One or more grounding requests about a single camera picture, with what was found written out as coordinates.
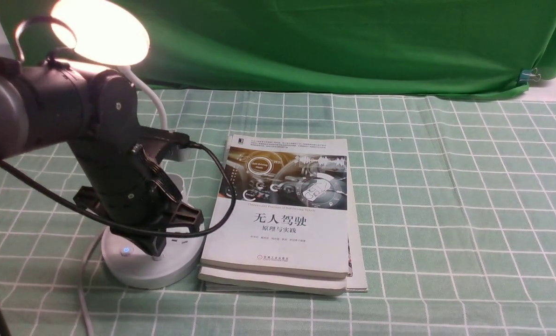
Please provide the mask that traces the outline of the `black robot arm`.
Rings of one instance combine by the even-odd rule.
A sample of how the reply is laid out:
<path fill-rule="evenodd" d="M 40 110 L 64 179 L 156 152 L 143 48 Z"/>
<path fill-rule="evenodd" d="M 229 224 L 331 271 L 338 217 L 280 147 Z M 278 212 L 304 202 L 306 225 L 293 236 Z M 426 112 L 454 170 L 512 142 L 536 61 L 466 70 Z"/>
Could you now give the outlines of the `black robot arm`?
<path fill-rule="evenodd" d="M 137 90 L 117 70 L 46 60 L 26 67 L 0 57 L 0 167 L 64 207 L 107 225 L 148 255 L 167 238 L 203 236 L 203 215 L 161 168 L 188 135 L 140 124 Z M 90 182 L 56 196 L 5 159 L 67 143 Z"/>

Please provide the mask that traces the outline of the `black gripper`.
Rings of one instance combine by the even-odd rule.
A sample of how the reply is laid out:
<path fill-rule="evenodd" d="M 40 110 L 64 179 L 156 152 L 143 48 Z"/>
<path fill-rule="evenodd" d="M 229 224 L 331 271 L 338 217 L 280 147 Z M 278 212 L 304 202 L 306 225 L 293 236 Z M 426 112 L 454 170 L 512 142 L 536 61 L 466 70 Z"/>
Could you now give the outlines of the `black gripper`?
<path fill-rule="evenodd" d="M 195 234 L 202 231 L 201 210 L 185 205 L 183 195 L 139 144 L 140 125 L 100 127 L 68 142 L 90 187 L 81 186 L 73 196 L 73 211 L 92 220 L 109 220 L 116 225 L 153 231 L 137 234 L 110 228 L 139 250 L 160 257 L 168 234 L 175 228 Z"/>

